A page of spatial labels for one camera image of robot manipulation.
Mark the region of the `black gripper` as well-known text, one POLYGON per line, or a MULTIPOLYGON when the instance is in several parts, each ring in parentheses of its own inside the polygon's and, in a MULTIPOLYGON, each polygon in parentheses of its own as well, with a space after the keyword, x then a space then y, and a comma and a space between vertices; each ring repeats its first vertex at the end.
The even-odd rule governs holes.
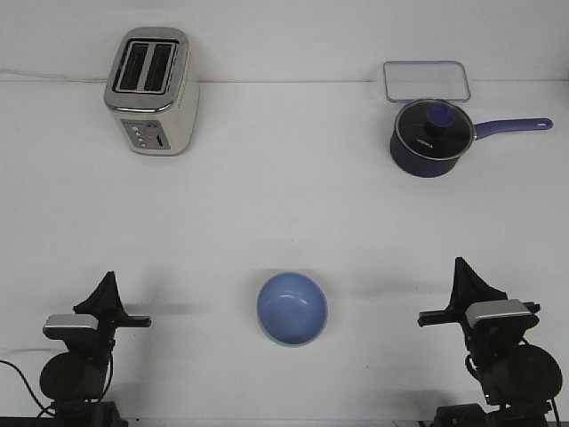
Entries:
POLYGON ((87 314, 94 317, 112 316, 99 320, 96 333, 81 333, 77 338, 64 341, 72 351, 105 351, 115 345, 115 333, 118 328, 150 327, 150 316, 126 315, 122 304, 116 274, 108 271, 90 296, 73 307, 75 314, 87 314))
POLYGON ((474 328, 469 326, 465 311, 475 302, 507 299, 505 292, 489 286, 462 257, 456 257, 453 287, 446 309, 422 311, 417 322, 419 326, 457 323, 461 326, 465 346, 471 356, 500 355, 518 346, 524 340, 525 332, 538 325, 540 304, 522 302, 532 313, 528 317, 483 320, 474 328))

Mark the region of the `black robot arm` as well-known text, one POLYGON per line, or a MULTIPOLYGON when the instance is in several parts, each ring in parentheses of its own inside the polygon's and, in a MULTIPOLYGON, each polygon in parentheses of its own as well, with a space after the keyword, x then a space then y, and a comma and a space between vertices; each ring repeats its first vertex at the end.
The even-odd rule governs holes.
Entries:
POLYGON ((537 302, 521 302, 489 286, 463 258, 456 258, 448 305, 421 312, 417 323, 461 327, 465 367, 493 411, 478 404, 441 406, 433 425, 547 425, 547 413, 557 411, 563 375, 550 353, 525 339, 525 332, 538 325, 540 309, 537 302))
POLYGON ((114 401, 106 400, 114 374, 116 330, 147 328, 149 316, 126 313, 109 271, 90 296, 68 314, 52 314, 44 336, 64 342, 67 350, 51 358, 40 374, 40 389, 49 398, 56 426, 127 426, 114 401))

